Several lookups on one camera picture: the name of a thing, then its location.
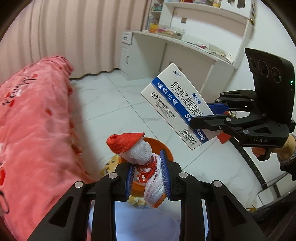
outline red string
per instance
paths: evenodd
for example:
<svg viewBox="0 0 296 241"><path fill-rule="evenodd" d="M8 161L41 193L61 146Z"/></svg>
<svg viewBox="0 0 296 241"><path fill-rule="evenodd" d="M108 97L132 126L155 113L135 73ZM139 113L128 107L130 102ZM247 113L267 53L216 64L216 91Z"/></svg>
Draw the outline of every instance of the red string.
<svg viewBox="0 0 296 241"><path fill-rule="evenodd" d="M141 174L139 177L140 183L146 183L149 180L149 178L151 178L155 173L157 159L156 158L154 159L153 156L151 158L153 160L151 163L143 165L143 166L139 166L139 165L137 166L138 172ZM145 172L145 171L141 170L143 168L151 168L151 169L150 169L150 171Z"/></svg>

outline clear plastic box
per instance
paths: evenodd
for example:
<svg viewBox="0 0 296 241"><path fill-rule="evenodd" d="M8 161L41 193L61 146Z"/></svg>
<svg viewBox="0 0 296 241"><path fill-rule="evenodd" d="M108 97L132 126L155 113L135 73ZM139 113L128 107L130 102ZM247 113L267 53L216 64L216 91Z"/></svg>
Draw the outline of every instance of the clear plastic box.
<svg viewBox="0 0 296 241"><path fill-rule="evenodd" d="M185 34L185 31L180 28L170 27L167 25L158 25L158 30L156 32L160 35L165 35L175 39L181 39Z"/></svg>

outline red hat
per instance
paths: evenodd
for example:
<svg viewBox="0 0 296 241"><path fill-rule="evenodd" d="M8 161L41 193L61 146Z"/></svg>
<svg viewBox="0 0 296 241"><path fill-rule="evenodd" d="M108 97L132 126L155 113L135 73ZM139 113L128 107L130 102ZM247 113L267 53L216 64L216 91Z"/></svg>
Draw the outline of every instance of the red hat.
<svg viewBox="0 0 296 241"><path fill-rule="evenodd" d="M136 144L145 133L123 133L121 135L111 135L108 137L106 143L111 151L115 154L121 154L128 151L133 145Z"/></svg>

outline yellow patterned cloth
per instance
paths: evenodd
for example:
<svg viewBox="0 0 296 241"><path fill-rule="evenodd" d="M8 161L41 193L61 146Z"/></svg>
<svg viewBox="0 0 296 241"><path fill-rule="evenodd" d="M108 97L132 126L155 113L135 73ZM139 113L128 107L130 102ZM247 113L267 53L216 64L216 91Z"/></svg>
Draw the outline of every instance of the yellow patterned cloth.
<svg viewBox="0 0 296 241"><path fill-rule="evenodd" d="M119 155L114 155L110 161L108 161L103 170L100 171L102 176L106 176L111 172L114 172L116 166L119 164ZM143 197L135 197L130 195L127 201L128 203L132 204L134 207L141 207L141 206L149 206Z"/></svg>

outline blue stripe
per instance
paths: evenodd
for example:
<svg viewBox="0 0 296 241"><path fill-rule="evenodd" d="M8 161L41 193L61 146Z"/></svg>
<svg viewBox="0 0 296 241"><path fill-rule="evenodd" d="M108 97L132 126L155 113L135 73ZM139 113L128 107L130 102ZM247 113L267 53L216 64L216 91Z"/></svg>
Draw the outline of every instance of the blue stripe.
<svg viewBox="0 0 296 241"><path fill-rule="evenodd" d="M158 84L162 84L162 88L159 88L157 85ZM183 118L183 120L187 123L187 125L189 126L189 120L188 119L192 119L192 115L189 114L189 112L186 110L186 108L183 106L183 104L178 100L177 97L175 97L175 95L169 90L169 88L160 80L160 78L156 77L151 84L153 84L153 86L159 91L159 93L161 93L161 95L170 103L170 105L178 112L178 114ZM164 92L162 92L162 89L166 88L167 89L167 94L165 94ZM173 104L172 100L175 99L177 100L176 104ZM205 142L208 141L207 136L203 133L202 130L199 130L199 133L197 132L197 130L192 130L194 132L194 134L196 135L196 137L199 139L199 141L203 144Z"/></svg>

